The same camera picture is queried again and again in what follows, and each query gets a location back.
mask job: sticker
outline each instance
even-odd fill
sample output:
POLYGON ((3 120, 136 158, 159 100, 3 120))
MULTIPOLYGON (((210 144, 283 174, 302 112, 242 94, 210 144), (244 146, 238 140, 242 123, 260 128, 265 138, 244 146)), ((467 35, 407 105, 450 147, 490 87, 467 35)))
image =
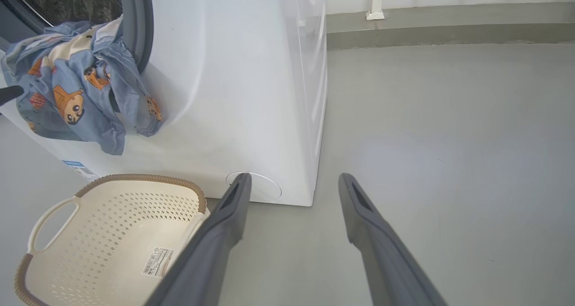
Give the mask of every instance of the sticker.
POLYGON ((155 247, 150 256, 142 275, 151 275, 152 277, 164 277, 168 271, 168 263, 174 253, 173 249, 155 247))
POLYGON ((80 173, 80 176, 84 177, 84 179, 88 181, 94 181, 99 178, 95 173, 90 171, 90 169, 86 168, 86 166, 80 162, 65 160, 62 160, 62 162, 72 167, 72 169, 76 170, 78 173, 80 173))

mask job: basket rim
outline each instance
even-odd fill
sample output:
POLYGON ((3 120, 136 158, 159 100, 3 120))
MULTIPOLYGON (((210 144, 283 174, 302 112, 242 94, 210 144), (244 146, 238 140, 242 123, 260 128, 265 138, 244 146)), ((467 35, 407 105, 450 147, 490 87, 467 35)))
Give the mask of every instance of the basket rim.
POLYGON ((76 197, 82 198, 85 194, 88 193, 88 191, 94 189, 99 185, 102 185, 103 183, 111 181, 150 181, 150 182, 169 183, 170 185, 187 187, 189 189, 192 189, 198 195, 199 199, 198 212, 202 214, 206 213, 206 206, 207 206, 206 196, 203 194, 203 191, 200 189, 200 187, 195 183, 184 179, 179 179, 176 177, 148 175, 145 173, 121 173, 118 175, 109 175, 106 177, 101 177, 99 179, 92 181, 88 185, 85 185, 84 188, 80 189, 78 193, 76 193, 76 197))
MULTIPOLYGON (((150 182, 162 182, 168 183, 170 185, 177 185, 181 187, 187 187, 192 189, 197 195, 199 199, 198 203, 198 212, 205 214, 206 213, 206 196, 203 194, 203 191, 200 189, 198 185, 191 181, 187 181, 184 179, 179 179, 176 177, 167 177, 167 176, 159 176, 159 175, 149 175, 145 173, 122 173, 118 175, 108 175, 106 177, 101 177, 97 180, 92 181, 88 185, 85 185, 78 193, 76 193, 76 197, 82 198, 86 195, 90 190, 94 189, 95 187, 102 185, 103 183, 111 182, 111 181, 150 181, 150 182)), ((20 262, 18 270, 16 271, 16 277, 14 279, 14 290, 16 291, 16 295, 20 300, 22 300, 25 304, 29 306, 47 306, 45 302, 42 302, 39 298, 35 297, 30 290, 26 287, 26 274, 28 267, 30 267, 30 263, 33 259, 33 255, 30 253, 26 253, 20 262)))

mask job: washing machine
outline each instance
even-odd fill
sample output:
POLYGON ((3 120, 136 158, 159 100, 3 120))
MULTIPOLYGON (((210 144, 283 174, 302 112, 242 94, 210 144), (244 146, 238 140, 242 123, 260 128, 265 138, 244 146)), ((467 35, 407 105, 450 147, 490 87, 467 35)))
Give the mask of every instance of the washing machine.
MULTIPOLYGON (((54 24, 45 0, 1 1, 4 52, 54 24)), ((14 102, 0 113, 88 180, 166 175, 219 198, 251 173, 251 201, 312 205, 327 99, 325 0, 76 1, 90 1, 91 18, 100 4, 121 3, 124 42, 162 111, 160 131, 127 130, 123 154, 112 156, 94 142, 37 136, 14 102)))

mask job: basket handle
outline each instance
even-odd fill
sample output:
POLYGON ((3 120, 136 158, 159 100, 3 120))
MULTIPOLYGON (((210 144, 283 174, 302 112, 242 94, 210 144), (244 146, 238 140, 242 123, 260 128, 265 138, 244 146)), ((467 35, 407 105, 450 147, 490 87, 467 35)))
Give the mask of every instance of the basket handle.
POLYGON ((64 228, 66 228, 66 226, 68 225, 68 223, 70 222, 70 220, 72 220, 72 218, 74 217, 74 215, 76 215, 76 212, 78 212, 78 209, 80 208, 80 204, 79 201, 80 198, 74 196, 72 198, 68 198, 67 200, 63 200, 61 202, 59 202, 58 204, 52 206, 49 210, 47 210, 42 216, 41 218, 36 222, 36 224, 34 225, 34 228, 32 229, 32 232, 30 233, 30 238, 28 239, 28 253, 30 253, 31 255, 36 255, 37 253, 41 253, 43 251, 45 251, 47 248, 50 247, 50 245, 52 245, 52 243, 54 242, 54 240, 56 240, 56 238, 60 235, 60 233, 62 233, 62 231, 64 230, 64 228), (50 242, 48 242, 48 244, 46 244, 45 248, 43 249, 36 249, 35 248, 35 242, 36 239, 38 238, 38 234, 40 233, 40 230, 42 229, 42 227, 44 226, 44 224, 46 223, 46 221, 50 218, 50 216, 52 216, 52 214, 54 214, 57 210, 59 210, 60 208, 62 208, 64 205, 73 202, 74 204, 76 204, 76 209, 74 209, 74 211, 72 212, 72 215, 70 215, 70 217, 66 220, 66 222, 64 223, 64 225, 58 230, 58 232, 56 233, 56 235, 54 235, 54 237, 50 240, 50 242))
POLYGON ((168 263, 168 269, 170 269, 170 267, 174 265, 180 253, 183 251, 186 245, 190 242, 191 238, 198 231, 199 227, 203 224, 205 220, 208 219, 209 216, 210 211, 207 208, 205 213, 197 213, 196 215, 193 216, 192 220, 181 234, 178 244, 175 245, 174 247, 174 254, 172 255, 171 263, 168 263))

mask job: barcode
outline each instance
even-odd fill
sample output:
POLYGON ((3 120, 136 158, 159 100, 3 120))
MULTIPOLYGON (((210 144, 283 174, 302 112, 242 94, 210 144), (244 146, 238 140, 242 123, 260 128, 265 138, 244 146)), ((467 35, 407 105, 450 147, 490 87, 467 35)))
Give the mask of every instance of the barcode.
POLYGON ((156 255, 152 254, 150 256, 150 258, 148 259, 148 263, 146 263, 146 267, 144 268, 144 273, 150 272, 150 267, 152 267, 152 263, 154 263, 154 259, 156 259, 156 255))
POLYGON ((86 169, 86 168, 80 168, 82 169, 82 171, 84 171, 85 173, 88 173, 88 175, 93 175, 94 173, 92 173, 92 171, 86 169))

